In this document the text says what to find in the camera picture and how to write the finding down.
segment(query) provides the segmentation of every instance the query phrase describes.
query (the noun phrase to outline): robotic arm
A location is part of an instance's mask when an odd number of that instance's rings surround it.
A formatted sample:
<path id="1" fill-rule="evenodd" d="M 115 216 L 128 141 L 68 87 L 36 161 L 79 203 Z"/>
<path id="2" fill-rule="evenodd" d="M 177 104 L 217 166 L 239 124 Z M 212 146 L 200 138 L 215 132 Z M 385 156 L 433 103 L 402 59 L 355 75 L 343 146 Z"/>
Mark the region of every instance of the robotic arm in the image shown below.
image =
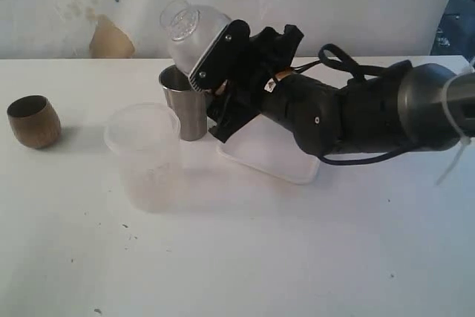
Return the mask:
<path id="1" fill-rule="evenodd" d="M 410 61 L 389 68 L 360 65 L 333 44 L 322 47 L 318 61 L 292 68 L 304 37 L 296 26 L 287 25 L 283 34 L 266 27 L 249 37 L 247 23 L 210 7 L 185 7 L 164 27 L 177 67 L 193 89 L 205 91 L 208 116 L 217 123 L 210 132 L 222 142 L 258 114 L 290 130 L 306 153 L 340 166 L 377 163 L 408 151 L 445 150 L 460 139 L 455 126 L 475 136 L 475 74 L 454 79 L 445 67 L 413 67 Z M 200 43 L 203 38 L 206 46 Z M 177 51 L 182 48 L 193 65 L 179 66 L 186 62 Z M 196 50 L 200 53 L 190 56 Z M 347 86 L 334 88 L 302 74 L 320 63 L 348 72 Z M 363 152 L 383 154 L 327 158 Z"/>

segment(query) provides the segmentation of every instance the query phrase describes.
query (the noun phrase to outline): wooden cup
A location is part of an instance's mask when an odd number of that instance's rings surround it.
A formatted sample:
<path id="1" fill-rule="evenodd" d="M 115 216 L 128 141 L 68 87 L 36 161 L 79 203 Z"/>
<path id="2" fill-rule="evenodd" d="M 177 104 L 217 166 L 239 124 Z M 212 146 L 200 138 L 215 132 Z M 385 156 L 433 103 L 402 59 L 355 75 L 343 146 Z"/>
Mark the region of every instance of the wooden cup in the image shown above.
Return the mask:
<path id="1" fill-rule="evenodd" d="M 16 139 L 28 148 L 44 148 L 61 135 L 58 114 L 44 96 L 23 97 L 7 109 Z"/>

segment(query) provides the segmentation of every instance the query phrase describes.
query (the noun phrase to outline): metal cup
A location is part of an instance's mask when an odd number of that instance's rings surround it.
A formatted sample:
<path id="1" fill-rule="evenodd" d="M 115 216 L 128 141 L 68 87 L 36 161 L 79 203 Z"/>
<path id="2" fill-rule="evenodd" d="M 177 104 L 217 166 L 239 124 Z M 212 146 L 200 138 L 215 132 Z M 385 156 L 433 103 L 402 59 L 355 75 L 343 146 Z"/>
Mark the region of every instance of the metal cup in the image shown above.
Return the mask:
<path id="1" fill-rule="evenodd" d="M 208 130 L 205 95 L 193 91 L 188 78 L 174 65 L 162 71 L 159 81 L 168 106 L 180 119 L 180 137 L 186 141 L 203 137 Z"/>

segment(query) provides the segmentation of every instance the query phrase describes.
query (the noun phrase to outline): tabletop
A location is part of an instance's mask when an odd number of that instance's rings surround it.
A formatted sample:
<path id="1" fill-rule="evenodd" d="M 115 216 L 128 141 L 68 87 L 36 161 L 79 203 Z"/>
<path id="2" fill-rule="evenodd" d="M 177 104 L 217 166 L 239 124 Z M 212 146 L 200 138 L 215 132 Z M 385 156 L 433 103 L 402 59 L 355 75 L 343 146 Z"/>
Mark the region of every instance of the tabletop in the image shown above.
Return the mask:
<path id="1" fill-rule="evenodd" d="M 0 316 L 473 315 L 472 148 L 441 186 L 456 148 L 322 164 L 296 186 L 221 157 L 207 134 L 181 143 L 190 194 L 157 214 L 134 209 L 103 126 L 127 105 L 165 102 L 157 78 L 170 64 L 0 61 L 4 110 L 42 94 L 63 127 L 59 143 L 37 151 L 0 116 Z M 348 77 L 323 66 L 308 75 L 336 86 Z"/>

